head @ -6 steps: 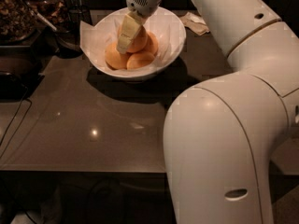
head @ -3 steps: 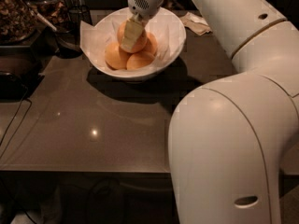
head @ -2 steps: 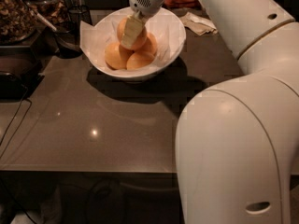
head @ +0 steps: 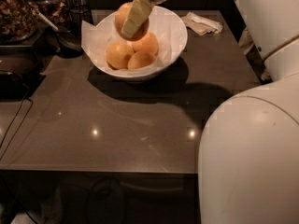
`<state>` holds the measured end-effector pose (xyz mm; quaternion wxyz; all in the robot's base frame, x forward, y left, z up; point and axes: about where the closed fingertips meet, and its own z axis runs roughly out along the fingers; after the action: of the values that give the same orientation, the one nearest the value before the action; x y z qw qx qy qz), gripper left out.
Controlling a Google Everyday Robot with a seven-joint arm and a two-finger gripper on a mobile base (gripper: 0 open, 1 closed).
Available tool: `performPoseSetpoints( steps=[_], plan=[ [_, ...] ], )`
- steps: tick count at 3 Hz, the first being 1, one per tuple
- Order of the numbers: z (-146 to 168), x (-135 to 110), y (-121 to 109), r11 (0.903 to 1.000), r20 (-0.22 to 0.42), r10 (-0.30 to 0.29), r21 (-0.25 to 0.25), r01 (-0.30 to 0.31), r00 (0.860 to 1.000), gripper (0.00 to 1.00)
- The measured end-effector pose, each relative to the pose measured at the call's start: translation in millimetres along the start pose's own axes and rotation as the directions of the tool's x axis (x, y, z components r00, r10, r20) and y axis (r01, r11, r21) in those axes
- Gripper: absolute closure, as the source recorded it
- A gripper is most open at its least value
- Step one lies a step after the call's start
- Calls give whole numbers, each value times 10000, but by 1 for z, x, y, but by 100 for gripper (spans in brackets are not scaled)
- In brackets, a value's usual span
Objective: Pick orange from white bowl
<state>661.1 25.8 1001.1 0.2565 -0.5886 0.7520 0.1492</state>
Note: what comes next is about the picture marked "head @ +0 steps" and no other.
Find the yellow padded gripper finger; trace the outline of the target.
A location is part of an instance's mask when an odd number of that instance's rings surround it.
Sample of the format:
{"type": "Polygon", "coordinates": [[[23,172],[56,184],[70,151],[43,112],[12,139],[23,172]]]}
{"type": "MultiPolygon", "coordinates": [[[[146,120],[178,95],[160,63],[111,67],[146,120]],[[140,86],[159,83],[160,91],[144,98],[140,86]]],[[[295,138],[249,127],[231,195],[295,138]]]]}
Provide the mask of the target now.
{"type": "Polygon", "coordinates": [[[153,4],[149,0],[133,0],[121,34],[126,38],[141,38],[148,31],[152,8],[153,4]]]}

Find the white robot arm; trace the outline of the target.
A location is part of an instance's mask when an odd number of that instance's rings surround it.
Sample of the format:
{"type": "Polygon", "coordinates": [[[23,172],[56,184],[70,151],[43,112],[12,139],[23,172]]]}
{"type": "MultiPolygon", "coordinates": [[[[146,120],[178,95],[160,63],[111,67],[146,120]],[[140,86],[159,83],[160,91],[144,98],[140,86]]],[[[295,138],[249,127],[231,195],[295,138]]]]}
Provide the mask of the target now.
{"type": "Polygon", "coordinates": [[[230,28],[248,28],[271,83],[240,92],[201,135],[201,224],[299,224],[299,0],[229,0],[230,28]]]}

